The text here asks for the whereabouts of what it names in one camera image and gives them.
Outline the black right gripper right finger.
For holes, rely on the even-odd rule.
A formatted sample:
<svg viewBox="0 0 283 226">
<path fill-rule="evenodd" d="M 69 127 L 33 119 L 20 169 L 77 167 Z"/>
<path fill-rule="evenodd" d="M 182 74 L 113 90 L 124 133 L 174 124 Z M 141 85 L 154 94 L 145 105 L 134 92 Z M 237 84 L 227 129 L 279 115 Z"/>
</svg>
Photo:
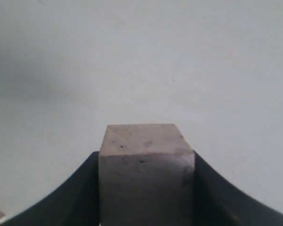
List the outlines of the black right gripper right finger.
<svg viewBox="0 0 283 226">
<path fill-rule="evenodd" d="M 195 226 L 283 226 L 283 214 L 253 199 L 195 154 Z"/>
</svg>

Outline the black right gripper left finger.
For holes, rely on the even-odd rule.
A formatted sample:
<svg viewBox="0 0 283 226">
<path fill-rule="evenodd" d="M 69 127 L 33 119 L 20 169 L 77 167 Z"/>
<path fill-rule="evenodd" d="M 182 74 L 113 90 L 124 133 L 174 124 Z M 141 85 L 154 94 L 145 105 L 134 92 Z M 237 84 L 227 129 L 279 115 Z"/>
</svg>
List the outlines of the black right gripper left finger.
<svg viewBox="0 0 283 226">
<path fill-rule="evenodd" d="M 5 226 L 98 226 L 99 152 L 93 152 L 50 195 L 7 220 Z"/>
</svg>

